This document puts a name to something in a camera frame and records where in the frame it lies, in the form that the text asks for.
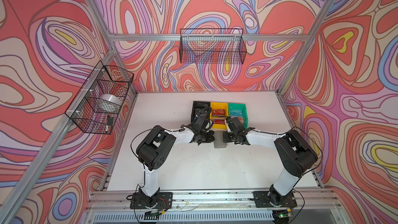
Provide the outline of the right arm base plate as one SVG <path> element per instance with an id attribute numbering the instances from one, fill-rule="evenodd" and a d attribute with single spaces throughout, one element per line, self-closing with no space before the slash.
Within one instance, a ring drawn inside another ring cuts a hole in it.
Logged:
<path id="1" fill-rule="evenodd" d="M 253 191 L 252 201 L 255 202 L 257 208 L 295 208 L 297 202 L 293 191 L 286 196 L 280 196 L 278 192 L 269 191 Z"/>

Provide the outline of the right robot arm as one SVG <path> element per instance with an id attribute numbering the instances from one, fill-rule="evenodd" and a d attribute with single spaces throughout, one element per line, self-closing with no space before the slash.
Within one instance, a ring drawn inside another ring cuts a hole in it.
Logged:
<path id="1" fill-rule="evenodd" d="M 295 130 L 275 134 L 249 128 L 241 132 L 225 131 L 222 138 L 226 143 L 262 146 L 278 152 L 284 168 L 267 195 L 270 205 L 275 207 L 283 205 L 288 194 L 318 160 L 316 152 Z"/>

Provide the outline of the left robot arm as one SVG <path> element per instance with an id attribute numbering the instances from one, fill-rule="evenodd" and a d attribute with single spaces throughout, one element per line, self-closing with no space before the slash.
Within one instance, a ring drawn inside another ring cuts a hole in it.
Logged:
<path id="1" fill-rule="evenodd" d="M 214 133 L 213 130 L 196 129 L 192 126 L 183 126 L 175 130 L 167 130 L 161 126 L 153 127 L 135 152 L 139 162 L 144 166 L 142 194 L 152 198 L 158 193 L 158 169 L 163 166 L 175 145 L 211 143 L 215 140 Z"/>

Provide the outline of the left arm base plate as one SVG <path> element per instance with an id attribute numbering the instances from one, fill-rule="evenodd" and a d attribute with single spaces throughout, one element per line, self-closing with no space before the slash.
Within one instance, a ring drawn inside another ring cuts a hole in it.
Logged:
<path id="1" fill-rule="evenodd" d="M 160 192 L 152 197 L 144 193 L 133 193 L 130 196 L 130 209 L 160 209 L 167 210 L 172 207 L 173 193 Z"/>

